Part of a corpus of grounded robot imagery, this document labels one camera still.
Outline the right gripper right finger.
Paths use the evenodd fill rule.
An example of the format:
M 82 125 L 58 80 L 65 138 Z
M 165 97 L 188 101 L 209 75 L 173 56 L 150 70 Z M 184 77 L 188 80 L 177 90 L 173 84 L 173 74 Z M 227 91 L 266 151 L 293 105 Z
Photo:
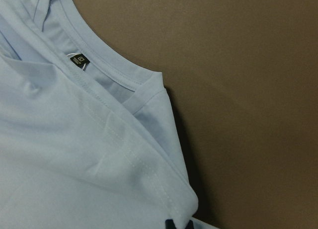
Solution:
M 194 229 L 194 223 L 193 223 L 192 220 L 189 220 L 189 222 L 186 225 L 185 229 Z

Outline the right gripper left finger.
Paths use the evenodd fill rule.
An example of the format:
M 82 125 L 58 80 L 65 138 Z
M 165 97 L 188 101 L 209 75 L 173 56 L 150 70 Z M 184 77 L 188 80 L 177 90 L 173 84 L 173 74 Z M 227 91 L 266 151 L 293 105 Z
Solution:
M 167 220 L 165 221 L 165 228 L 166 228 L 166 229 L 176 229 L 176 226 L 175 226 L 175 224 L 174 224 L 173 219 L 167 219 Z

